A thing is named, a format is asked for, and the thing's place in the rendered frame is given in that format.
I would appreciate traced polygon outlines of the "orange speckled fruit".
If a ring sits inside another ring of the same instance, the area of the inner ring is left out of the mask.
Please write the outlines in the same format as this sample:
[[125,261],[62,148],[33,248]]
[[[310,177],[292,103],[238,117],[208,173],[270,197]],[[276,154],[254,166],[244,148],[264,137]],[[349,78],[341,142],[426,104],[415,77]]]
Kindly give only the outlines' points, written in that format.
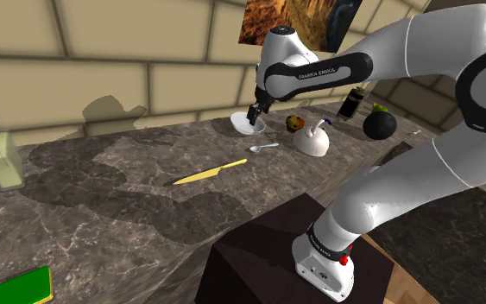
[[286,118],[286,126],[289,132],[295,133],[305,126],[305,120],[301,117],[290,115]]

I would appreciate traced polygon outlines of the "dark robot stand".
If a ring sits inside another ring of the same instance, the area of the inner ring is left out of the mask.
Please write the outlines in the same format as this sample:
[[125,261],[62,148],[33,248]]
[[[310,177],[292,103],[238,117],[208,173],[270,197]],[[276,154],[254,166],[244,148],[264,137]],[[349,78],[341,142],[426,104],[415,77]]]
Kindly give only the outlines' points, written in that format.
[[292,242],[324,211],[306,193],[224,234],[211,247],[196,304],[383,304],[394,263],[354,242],[354,287],[336,303],[296,273]]

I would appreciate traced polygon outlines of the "yellow knife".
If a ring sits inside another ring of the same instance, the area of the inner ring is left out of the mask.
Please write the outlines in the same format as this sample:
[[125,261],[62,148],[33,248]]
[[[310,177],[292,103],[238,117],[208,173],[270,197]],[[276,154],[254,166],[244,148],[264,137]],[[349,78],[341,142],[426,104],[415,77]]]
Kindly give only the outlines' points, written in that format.
[[189,182],[193,182],[193,181],[199,181],[199,180],[207,179],[207,178],[210,178],[210,177],[213,177],[213,176],[217,176],[222,169],[232,168],[232,167],[235,167],[235,166],[238,166],[238,165],[245,164],[246,162],[247,162],[247,159],[241,159],[239,161],[234,161],[234,162],[231,162],[231,163],[228,163],[228,164],[224,164],[220,167],[212,168],[212,169],[209,169],[209,170],[197,173],[197,174],[187,176],[183,179],[177,180],[176,182],[174,182],[174,185],[189,183]]

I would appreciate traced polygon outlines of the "black round fruit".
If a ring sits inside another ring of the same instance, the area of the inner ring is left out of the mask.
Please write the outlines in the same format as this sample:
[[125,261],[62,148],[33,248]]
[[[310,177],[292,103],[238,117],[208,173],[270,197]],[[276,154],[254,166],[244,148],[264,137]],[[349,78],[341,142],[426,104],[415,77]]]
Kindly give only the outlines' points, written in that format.
[[397,129],[395,117],[383,105],[373,103],[371,113],[363,121],[364,134],[373,140],[385,140]]

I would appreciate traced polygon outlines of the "black cylindrical bottle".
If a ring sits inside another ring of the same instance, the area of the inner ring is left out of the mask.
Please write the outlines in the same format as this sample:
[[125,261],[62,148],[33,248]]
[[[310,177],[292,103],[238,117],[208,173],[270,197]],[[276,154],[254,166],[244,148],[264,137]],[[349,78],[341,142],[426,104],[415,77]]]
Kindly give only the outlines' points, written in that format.
[[338,110],[337,117],[342,118],[344,121],[353,118],[364,98],[365,90],[362,87],[352,88]]

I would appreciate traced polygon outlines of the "green book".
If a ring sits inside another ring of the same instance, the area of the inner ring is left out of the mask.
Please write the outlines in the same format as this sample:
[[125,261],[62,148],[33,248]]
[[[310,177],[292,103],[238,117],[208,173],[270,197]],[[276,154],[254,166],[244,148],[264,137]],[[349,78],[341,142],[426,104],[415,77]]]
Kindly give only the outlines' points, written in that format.
[[0,283],[0,304],[44,304],[53,297],[52,271],[48,266]]

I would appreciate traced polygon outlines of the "orange wall picture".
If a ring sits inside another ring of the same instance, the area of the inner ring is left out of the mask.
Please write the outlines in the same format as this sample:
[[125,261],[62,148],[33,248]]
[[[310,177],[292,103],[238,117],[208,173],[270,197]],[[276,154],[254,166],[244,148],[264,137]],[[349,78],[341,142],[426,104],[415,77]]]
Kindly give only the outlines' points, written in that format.
[[276,26],[296,30],[312,51],[336,53],[363,0],[247,0],[238,42],[264,43]]

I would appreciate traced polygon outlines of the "white bowl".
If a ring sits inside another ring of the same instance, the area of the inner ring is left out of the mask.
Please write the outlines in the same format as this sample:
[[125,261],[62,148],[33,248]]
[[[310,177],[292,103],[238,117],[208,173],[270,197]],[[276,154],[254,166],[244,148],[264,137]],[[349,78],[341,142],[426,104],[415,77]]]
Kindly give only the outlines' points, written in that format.
[[230,121],[236,131],[246,136],[253,136],[262,133],[266,129],[265,122],[258,117],[254,125],[249,123],[247,113],[238,111],[230,116]]

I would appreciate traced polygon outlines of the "white kettle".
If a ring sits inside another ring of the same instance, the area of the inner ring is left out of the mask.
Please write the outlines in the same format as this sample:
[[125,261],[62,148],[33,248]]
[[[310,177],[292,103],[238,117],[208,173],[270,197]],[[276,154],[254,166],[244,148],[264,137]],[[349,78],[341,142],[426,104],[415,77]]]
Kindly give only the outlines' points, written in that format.
[[324,156],[330,146],[330,140],[325,130],[321,127],[323,123],[331,125],[331,120],[320,119],[314,125],[304,126],[296,131],[293,137],[294,146],[306,155],[313,157]]

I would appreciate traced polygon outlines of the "silver spoon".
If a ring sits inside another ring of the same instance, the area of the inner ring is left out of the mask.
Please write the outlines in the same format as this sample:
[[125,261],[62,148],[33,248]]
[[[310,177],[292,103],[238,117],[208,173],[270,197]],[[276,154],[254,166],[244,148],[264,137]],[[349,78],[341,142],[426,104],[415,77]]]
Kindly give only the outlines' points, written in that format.
[[277,147],[277,146],[279,146],[279,143],[275,142],[275,143],[270,143],[270,144],[266,144],[266,145],[253,146],[253,147],[250,147],[249,150],[253,153],[259,153],[262,149],[273,148],[273,147]]

